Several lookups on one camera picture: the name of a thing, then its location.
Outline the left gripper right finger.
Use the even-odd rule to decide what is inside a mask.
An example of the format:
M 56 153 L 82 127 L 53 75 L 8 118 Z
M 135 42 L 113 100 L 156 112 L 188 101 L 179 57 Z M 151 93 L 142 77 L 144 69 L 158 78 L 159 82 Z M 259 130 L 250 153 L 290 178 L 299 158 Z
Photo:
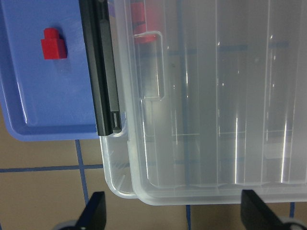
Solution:
M 253 190 L 242 190 L 240 216 L 247 230 L 289 230 L 293 224 L 283 223 Z

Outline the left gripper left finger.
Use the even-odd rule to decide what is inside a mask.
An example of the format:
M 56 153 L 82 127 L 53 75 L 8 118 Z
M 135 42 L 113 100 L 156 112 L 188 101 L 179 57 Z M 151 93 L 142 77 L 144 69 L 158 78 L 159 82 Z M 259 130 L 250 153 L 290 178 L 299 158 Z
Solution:
M 106 226 L 105 193 L 94 192 L 75 224 L 77 230 L 104 230 Z

